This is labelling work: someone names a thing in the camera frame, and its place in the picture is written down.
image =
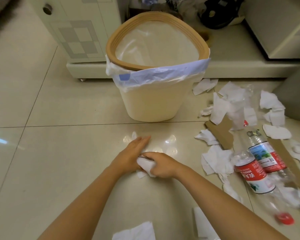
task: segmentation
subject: bottle label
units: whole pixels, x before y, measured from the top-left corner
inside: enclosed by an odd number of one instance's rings
[[[268,193],[276,187],[257,160],[243,166],[236,166],[236,170],[241,173],[256,194]]]
[[[276,172],[287,168],[269,142],[262,142],[249,148],[252,155],[258,160],[266,173]]]

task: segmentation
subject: bottle cap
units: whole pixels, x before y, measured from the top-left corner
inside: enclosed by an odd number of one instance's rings
[[[294,223],[294,219],[289,213],[280,213],[276,217],[284,225],[292,225]]]

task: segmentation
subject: tan trash can rim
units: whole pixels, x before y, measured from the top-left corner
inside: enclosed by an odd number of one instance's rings
[[[121,40],[126,36],[130,31],[139,26],[142,23],[149,21],[159,21],[172,25],[173,27],[179,29],[196,47],[199,53],[198,60],[208,59],[210,55],[209,47],[204,41],[204,39],[188,24],[182,20],[176,18],[175,16],[164,13],[164,12],[144,12],[140,13],[128,21],[121,24],[118,29],[111,35],[109,38],[105,51],[109,60],[128,70],[140,71],[144,69],[154,68],[153,66],[145,66],[138,64],[131,64],[119,60],[116,57],[116,49],[120,44]]]

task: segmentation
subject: cream trash can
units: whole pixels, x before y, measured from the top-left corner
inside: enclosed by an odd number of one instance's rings
[[[106,46],[108,76],[129,116],[158,122],[173,118],[209,63],[203,38],[163,12],[141,13],[123,23]]]

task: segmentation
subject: white cabinet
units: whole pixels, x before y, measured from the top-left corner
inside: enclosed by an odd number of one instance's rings
[[[71,63],[105,61],[108,38],[123,22],[128,8],[126,0],[28,2]]]

